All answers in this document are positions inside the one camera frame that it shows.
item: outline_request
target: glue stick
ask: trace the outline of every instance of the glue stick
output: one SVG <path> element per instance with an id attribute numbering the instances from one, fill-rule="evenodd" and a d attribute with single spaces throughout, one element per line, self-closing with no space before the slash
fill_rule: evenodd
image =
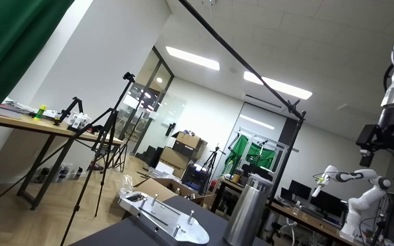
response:
<path id="1" fill-rule="evenodd" d="M 45 111 L 45 109 L 47 109 L 47 106 L 45 106 L 45 105 L 40 106 L 39 111 L 37 112 L 37 114 L 33 118 L 33 120 L 40 120 L 40 118 L 42 117 L 42 114 Z"/>

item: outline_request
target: green curtain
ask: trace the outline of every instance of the green curtain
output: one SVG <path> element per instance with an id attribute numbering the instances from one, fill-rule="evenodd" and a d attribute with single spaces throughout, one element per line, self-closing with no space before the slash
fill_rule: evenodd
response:
<path id="1" fill-rule="evenodd" d="M 0 103 L 50 38 L 73 0 L 0 0 Z"/>
<path id="2" fill-rule="evenodd" d="M 233 174 L 235 171 L 236 167 L 238 167 L 239 162 L 241 160 L 241 156 L 246 149 L 246 145 L 249 139 L 245 136 L 241 136 L 238 138 L 238 141 L 236 142 L 235 146 L 232 148 L 232 151 L 228 155 L 225 161 L 225 168 L 223 169 L 223 173 L 225 172 L 227 165 L 230 161 L 233 161 L 233 166 L 230 171 L 230 174 Z M 270 169 L 270 166 L 272 165 L 273 158 L 275 157 L 275 151 L 274 150 L 269 150 L 269 149 L 263 149 L 261 158 L 259 159 L 258 163 L 258 155 L 261 150 L 261 147 L 255 143 L 252 143 L 250 146 L 249 152 L 247 153 L 246 160 L 252 165 L 257 165 L 258 167 L 265 167 Z"/>

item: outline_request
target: desk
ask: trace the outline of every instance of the desk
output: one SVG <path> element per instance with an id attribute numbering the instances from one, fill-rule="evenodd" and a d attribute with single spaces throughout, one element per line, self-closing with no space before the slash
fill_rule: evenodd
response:
<path id="1" fill-rule="evenodd" d="M 48 175 L 47 179 L 43 183 L 36 197 L 33 197 L 26 191 L 28 184 L 30 183 L 37 169 L 40 167 L 40 165 L 42 165 L 43 162 L 42 160 L 45 157 L 45 154 L 47 153 L 51 144 L 53 143 L 55 137 L 56 136 L 71 137 L 75 135 L 75 132 L 67 130 L 68 125 L 64 122 L 62 122 L 60 126 L 55 126 L 52 121 L 49 120 L 36 121 L 33 120 L 33 118 L 29 117 L 28 115 L 21 115 L 19 119 L 14 119 L 0 115 L 0 126 L 14 128 L 14 129 L 22 129 L 25 131 L 44 133 L 49 135 L 47 141 L 42 147 L 42 150 L 40 151 L 38 157 L 33 163 L 33 166 L 31 167 L 30 171 L 28 171 L 24 182 L 19 188 L 19 191 L 17 192 L 18 196 L 23 197 L 24 199 L 26 199 L 26 201 L 28 201 L 28 203 L 31 204 L 31 210 L 35 210 L 36 207 L 39 205 L 41 199 L 45 195 L 45 192 L 47 191 L 48 187 L 50 186 L 53 177 L 59 171 L 59 167 L 63 162 L 66 154 L 68 153 L 69 149 L 71 148 L 73 141 L 68 140 L 67 143 L 64 145 L 59 157 L 56 160 L 56 163 L 51 168 L 50 174 Z M 78 137 L 78 139 L 94 142 L 97 139 L 97 136 L 91 133 L 83 133 L 80 137 Z M 114 138 L 113 145 L 119 146 L 122 143 L 123 142 L 121 140 Z"/>
<path id="2" fill-rule="evenodd" d="M 228 246 L 223 240 L 223 234 L 228 221 L 209 212 L 188 199 L 180 196 L 173 196 L 165 201 L 166 204 L 180 210 L 183 213 L 189 213 L 194 210 L 194 218 L 205 228 L 209 234 L 208 246 Z M 150 245 L 150 246 L 167 246 L 155 232 L 149 230 L 142 223 L 131 216 L 113 226 L 103 229 L 92 234 L 71 246 L 121 246 L 121 245 Z M 259 238 L 255 238 L 253 246 L 267 246 L 268 244 Z"/>
<path id="3" fill-rule="evenodd" d="M 228 186 L 230 189 L 235 190 L 239 193 L 241 193 L 243 191 L 243 188 L 241 186 L 239 186 L 238 184 L 229 181 L 229 180 L 225 180 L 225 179 L 219 179 L 218 182 L 221 182 L 219 191 L 216 195 L 216 197 L 214 198 L 214 202 L 212 204 L 211 207 L 211 212 L 215 213 L 217 210 L 217 207 L 220 203 L 220 199 L 222 198 L 223 192 L 225 190 L 225 187 Z M 279 213 L 280 215 L 283 215 L 293 221 L 296 221 L 298 224 L 301 224 L 302 226 L 305 226 L 333 241 L 337 241 L 340 244 L 343 245 L 348 245 L 348 246 L 360 246 L 360 244 L 358 243 L 353 243 L 350 241 L 347 241 L 344 238 L 341 238 L 339 235 L 339 230 L 333 226 L 331 226 L 330 224 L 327 224 L 325 221 L 319 220 L 309 214 L 306 214 L 302 211 L 299 211 L 299 213 L 297 215 L 295 215 L 293 213 L 293 208 L 292 207 L 283 207 L 280 206 L 276 203 L 272 203 L 271 209 L 277 213 Z"/>

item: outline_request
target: fluorescent light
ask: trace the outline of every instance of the fluorescent light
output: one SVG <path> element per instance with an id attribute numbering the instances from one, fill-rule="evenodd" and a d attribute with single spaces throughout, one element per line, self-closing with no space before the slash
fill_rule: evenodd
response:
<path id="1" fill-rule="evenodd" d="M 258 79 L 253 73 L 244 72 L 244 79 L 253 83 L 262 84 L 261 80 Z M 284 84 L 282 82 L 272 80 L 266 77 L 262 77 L 262 79 L 273 89 L 287 93 L 288 95 L 292 95 L 298 97 L 300 99 L 307 100 L 313 94 L 312 92 L 306 91 L 304 89 L 297 88 L 295 86 Z"/>
<path id="2" fill-rule="evenodd" d="M 191 53 L 188 53 L 188 52 L 185 52 L 185 51 L 182 51 L 182 50 L 178 50 L 178 49 L 175 49 L 175 48 L 171 48 L 171 47 L 168 47 L 168 46 L 166 48 L 167 48 L 168 53 L 171 56 L 174 56 L 174 57 L 177 57 L 177 58 L 180 58 L 180 59 L 184 59 L 185 61 L 189 61 L 189 62 L 198 64 L 198 65 L 201 65 L 201 66 L 204 66 L 204 67 L 209 67 L 209 68 L 217 70 L 217 71 L 220 70 L 220 64 L 218 62 L 214 61 L 214 60 L 211 60 L 211 59 L 208 59 L 208 58 L 204 58 L 204 57 L 201 57 L 201 56 L 196 56 L 194 54 L 191 54 Z"/>
<path id="3" fill-rule="evenodd" d="M 249 117 L 247 117 L 247 116 L 245 116 L 245 115 L 240 114 L 239 117 L 241 117 L 241 118 L 243 118 L 243 119 L 245 119 L 245 120 L 251 121 L 251 122 L 253 122 L 253 123 L 255 123 L 255 124 L 264 126 L 264 127 L 266 127 L 266 128 L 269 128 L 269 129 L 272 129 L 272 130 L 275 129 L 274 127 L 272 127 L 272 126 L 270 126 L 270 125 L 267 125 L 266 123 L 263 123 L 263 122 L 261 122 L 261 121 L 258 121 L 258 120 L 249 118 Z"/>

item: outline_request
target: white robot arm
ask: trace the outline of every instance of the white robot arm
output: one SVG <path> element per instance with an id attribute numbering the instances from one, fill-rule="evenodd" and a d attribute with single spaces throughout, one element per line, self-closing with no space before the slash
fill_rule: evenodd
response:
<path id="1" fill-rule="evenodd" d="M 386 190 L 391 186 L 391 182 L 387 178 L 378 176 L 377 173 L 371 169 L 360 169 L 353 173 L 343 173 L 339 172 L 336 167 L 329 165 L 322 176 L 318 178 L 318 187 L 313 193 L 313 197 L 316 197 L 322 187 L 327 185 L 331 179 L 337 182 L 347 182 L 352 179 L 366 179 L 373 185 L 373 187 L 364 192 L 360 198 L 350 198 L 348 200 L 349 212 L 344 226 L 340 231 L 340 236 L 353 241 L 355 238 L 359 237 L 361 211 L 368 210 L 372 203 L 383 198 L 387 194 Z"/>

